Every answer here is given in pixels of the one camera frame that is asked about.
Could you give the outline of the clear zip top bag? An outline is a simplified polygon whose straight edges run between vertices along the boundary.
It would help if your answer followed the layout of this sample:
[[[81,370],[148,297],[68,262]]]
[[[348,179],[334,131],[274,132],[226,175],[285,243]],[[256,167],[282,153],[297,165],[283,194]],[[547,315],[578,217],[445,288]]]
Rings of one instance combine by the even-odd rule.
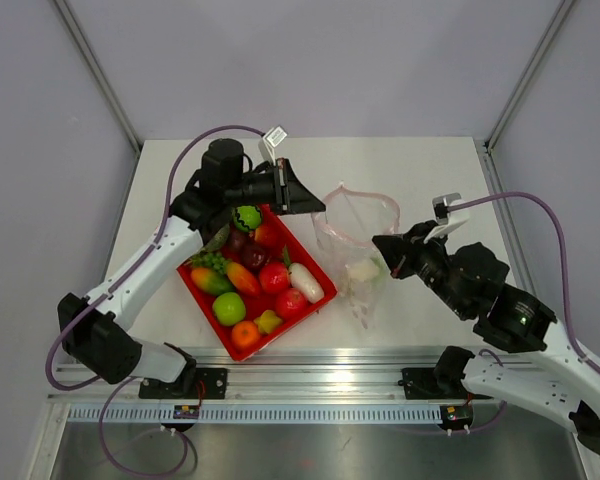
[[[326,210],[312,214],[311,219],[324,270],[353,317],[367,329],[389,277],[372,237],[398,231],[400,207],[387,195],[351,190],[344,184],[329,192],[323,203]],[[374,289],[351,290],[345,265],[366,257],[378,258],[384,269],[383,278]]]

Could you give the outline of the white cauliflower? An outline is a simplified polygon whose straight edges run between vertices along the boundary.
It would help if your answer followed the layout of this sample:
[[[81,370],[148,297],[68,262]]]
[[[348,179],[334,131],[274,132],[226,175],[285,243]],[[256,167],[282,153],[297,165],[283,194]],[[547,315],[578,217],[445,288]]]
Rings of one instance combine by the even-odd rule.
[[[377,257],[361,258],[345,265],[351,290],[374,289],[382,280],[384,269]]]

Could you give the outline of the red apple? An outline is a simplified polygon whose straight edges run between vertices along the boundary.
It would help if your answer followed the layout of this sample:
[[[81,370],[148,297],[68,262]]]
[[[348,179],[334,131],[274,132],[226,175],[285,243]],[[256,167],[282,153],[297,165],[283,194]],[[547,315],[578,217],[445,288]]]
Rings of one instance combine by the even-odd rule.
[[[276,296],[274,311],[278,317],[289,320],[304,312],[308,305],[308,300],[300,290],[289,288]]]

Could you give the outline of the yellow starfruit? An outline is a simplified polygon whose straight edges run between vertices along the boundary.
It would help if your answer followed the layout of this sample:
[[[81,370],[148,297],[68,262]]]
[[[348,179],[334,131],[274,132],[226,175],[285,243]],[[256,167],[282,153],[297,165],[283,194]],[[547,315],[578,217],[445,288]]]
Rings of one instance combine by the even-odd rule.
[[[269,335],[284,324],[284,320],[273,310],[265,310],[253,322],[261,335]]]

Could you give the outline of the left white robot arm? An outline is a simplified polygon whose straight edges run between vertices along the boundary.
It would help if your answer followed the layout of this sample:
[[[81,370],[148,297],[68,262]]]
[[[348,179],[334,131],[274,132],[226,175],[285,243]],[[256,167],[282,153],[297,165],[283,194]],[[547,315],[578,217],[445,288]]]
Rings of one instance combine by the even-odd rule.
[[[229,223],[233,208],[247,205],[266,205],[282,215],[326,209],[288,159],[246,165],[239,141],[212,141],[185,189],[166,196],[160,224],[146,244],[85,296],[69,293],[59,302],[60,334],[51,349],[63,349],[109,384],[142,377],[160,381],[175,398],[188,396],[196,385],[194,359],[176,346],[138,340],[128,331],[176,268]]]

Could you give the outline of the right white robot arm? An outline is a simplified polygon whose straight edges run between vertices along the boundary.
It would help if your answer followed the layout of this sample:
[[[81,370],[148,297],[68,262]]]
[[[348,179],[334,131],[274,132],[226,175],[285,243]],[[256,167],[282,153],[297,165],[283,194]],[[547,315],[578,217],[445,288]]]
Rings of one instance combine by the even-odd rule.
[[[432,222],[372,242],[393,277],[418,277],[487,345],[533,365],[542,377],[500,366],[468,349],[448,346],[433,369],[446,396],[471,393],[504,400],[575,434],[600,456],[600,373],[579,357],[555,313],[507,284],[509,267],[482,243],[449,254],[445,239],[430,238]]]

